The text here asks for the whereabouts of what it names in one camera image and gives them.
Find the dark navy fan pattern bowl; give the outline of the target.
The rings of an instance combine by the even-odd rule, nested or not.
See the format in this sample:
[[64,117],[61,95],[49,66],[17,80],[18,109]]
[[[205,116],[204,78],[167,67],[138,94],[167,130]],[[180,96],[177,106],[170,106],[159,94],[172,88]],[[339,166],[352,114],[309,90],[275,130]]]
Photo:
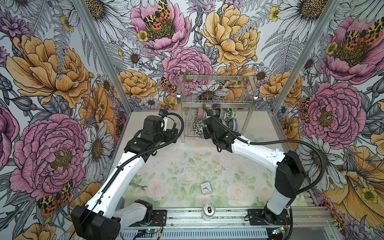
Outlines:
[[225,109],[223,108],[218,108],[216,109],[216,116],[220,119],[223,120],[225,118]]

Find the green leaf pattern bowl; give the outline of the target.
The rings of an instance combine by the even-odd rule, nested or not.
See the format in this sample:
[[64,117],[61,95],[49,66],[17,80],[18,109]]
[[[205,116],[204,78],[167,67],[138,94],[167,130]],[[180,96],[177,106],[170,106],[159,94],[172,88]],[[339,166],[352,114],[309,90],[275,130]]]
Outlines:
[[229,120],[233,120],[237,117],[237,110],[234,108],[227,108],[224,110],[224,121],[228,122]]

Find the black white floral bowl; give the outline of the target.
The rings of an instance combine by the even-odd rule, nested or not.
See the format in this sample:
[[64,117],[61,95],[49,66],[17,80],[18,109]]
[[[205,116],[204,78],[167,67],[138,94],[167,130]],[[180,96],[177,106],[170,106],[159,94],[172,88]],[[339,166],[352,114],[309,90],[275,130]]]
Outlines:
[[196,120],[203,120],[204,118],[205,118],[205,110],[203,108],[199,108]]
[[205,128],[205,124],[204,124],[203,120],[196,120],[196,121],[194,121],[194,123],[193,123],[193,131],[194,131],[195,135],[197,137],[201,138],[201,139],[205,138],[204,128]]

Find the blue floral bowl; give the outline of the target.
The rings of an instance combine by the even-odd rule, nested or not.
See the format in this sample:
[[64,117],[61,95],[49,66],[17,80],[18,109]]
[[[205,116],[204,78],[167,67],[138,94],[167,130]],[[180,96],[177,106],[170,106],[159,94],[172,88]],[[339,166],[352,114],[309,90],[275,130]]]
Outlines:
[[234,132],[238,132],[238,123],[237,123],[237,120],[236,119],[230,119],[228,122],[227,122],[227,127],[234,131]]

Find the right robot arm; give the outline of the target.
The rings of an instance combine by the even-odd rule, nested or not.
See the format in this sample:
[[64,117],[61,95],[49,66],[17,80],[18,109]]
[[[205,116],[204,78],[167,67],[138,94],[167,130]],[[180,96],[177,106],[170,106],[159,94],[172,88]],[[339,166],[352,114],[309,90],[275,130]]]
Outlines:
[[283,153],[266,148],[260,143],[253,145],[239,133],[225,129],[213,118],[204,120],[203,133],[204,138],[211,139],[219,152],[226,150],[247,157],[276,174],[275,190],[259,217],[267,224],[275,224],[283,210],[295,200],[306,178],[299,156],[293,151]]

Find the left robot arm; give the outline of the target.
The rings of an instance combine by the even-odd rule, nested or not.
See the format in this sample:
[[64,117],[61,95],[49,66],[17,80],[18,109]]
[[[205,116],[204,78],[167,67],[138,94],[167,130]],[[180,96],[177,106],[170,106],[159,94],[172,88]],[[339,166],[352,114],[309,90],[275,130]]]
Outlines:
[[115,240],[120,231],[131,225],[149,225],[153,205],[136,200],[117,209],[126,188],[150,156],[181,136],[185,124],[176,113],[161,110],[158,116],[147,116],[143,128],[128,141],[119,163],[100,190],[84,205],[71,212],[75,234],[86,240]]

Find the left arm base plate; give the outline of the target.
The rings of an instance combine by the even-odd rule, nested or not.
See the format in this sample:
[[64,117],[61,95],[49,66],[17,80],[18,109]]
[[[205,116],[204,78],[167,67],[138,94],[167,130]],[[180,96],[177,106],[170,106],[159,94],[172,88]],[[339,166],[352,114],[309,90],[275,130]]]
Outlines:
[[141,226],[164,227],[167,223],[167,210],[153,210],[152,216],[139,222]]

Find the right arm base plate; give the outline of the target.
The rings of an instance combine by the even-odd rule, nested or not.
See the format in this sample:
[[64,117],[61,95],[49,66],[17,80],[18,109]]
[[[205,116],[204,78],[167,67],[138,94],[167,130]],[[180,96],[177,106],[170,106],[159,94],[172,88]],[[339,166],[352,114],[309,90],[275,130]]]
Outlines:
[[291,224],[286,209],[283,209],[279,215],[275,215],[267,209],[248,209],[247,216],[251,226],[288,226]]

